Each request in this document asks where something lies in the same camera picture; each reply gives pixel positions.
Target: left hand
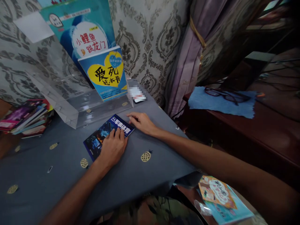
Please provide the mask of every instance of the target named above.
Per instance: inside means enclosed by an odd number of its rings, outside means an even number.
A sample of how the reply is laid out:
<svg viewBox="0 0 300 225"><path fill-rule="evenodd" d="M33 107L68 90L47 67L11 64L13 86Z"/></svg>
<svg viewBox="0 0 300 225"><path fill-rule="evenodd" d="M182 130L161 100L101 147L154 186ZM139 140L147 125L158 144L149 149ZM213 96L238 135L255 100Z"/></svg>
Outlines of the left hand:
<svg viewBox="0 0 300 225"><path fill-rule="evenodd" d="M103 140L100 156L94 163L110 170L116 165L123 155L128 138L125 138L123 129L113 129L109 135Z"/></svg>

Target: curtain tie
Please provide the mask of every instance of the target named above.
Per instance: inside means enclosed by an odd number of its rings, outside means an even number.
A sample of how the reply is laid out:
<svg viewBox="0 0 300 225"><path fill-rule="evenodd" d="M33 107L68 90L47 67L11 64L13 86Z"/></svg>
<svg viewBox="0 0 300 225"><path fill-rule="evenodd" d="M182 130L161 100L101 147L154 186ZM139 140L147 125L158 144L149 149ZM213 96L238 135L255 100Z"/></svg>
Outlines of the curtain tie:
<svg viewBox="0 0 300 225"><path fill-rule="evenodd" d="M191 26L192 31L195 33L195 35L199 39L202 47L205 48L206 47L206 43L204 41L204 38L199 34L199 32L197 31L197 29L195 28L195 25L194 25L194 22L193 22L193 19L192 19L191 16L190 16L190 26Z"/></svg>

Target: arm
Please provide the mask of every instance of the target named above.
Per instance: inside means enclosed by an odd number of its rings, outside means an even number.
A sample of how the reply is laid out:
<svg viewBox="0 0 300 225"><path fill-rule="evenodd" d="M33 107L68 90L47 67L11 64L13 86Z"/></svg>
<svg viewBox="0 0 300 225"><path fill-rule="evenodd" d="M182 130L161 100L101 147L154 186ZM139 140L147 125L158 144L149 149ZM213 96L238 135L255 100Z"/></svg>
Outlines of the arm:
<svg viewBox="0 0 300 225"><path fill-rule="evenodd" d="M42 224L74 224L95 185L118 163L127 145L124 131L113 129L104 139L100 156L84 176L65 194Z"/></svg>
<svg viewBox="0 0 300 225"><path fill-rule="evenodd" d="M145 113L132 112L127 116L139 130L165 142L196 167L235 188L268 223L284 223L293 216L299 193L275 176L227 153L164 131Z"/></svg>

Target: white paper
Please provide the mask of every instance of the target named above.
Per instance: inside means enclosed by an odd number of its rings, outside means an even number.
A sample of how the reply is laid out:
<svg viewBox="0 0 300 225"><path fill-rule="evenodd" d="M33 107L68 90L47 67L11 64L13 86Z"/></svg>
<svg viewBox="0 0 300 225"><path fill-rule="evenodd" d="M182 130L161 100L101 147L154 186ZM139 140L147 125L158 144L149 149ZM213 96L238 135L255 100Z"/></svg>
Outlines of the white paper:
<svg viewBox="0 0 300 225"><path fill-rule="evenodd" d="M34 12L14 20L14 23L32 43L39 42L54 35L39 12Z"/></svg>

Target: gray tablecloth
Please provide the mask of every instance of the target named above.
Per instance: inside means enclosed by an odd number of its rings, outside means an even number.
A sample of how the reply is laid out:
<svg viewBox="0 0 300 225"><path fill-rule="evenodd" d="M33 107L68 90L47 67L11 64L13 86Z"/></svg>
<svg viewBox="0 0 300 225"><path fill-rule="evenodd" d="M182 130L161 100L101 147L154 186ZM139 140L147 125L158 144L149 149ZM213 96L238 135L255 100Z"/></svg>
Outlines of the gray tablecloth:
<svg viewBox="0 0 300 225"><path fill-rule="evenodd" d="M118 113L125 116L131 111L146 112L158 127L185 137L176 124L159 108L147 93L147 101ZM92 160L83 141L108 118L72 129L57 117L41 137L25 139L21 150L13 150L0 161L0 222L1 224L37 224L54 207L61 197L86 172L80 165L86 158ZM49 147L58 142L53 150ZM148 162L141 155L152 150ZM173 182L195 171L195 168L163 142L139 130L129 136L128 145L120 162L101 180L88 198L82 211L85 223L107 213L122 203L131 201L158 186ZM19 188L7 194L12 185Z"/></svg>

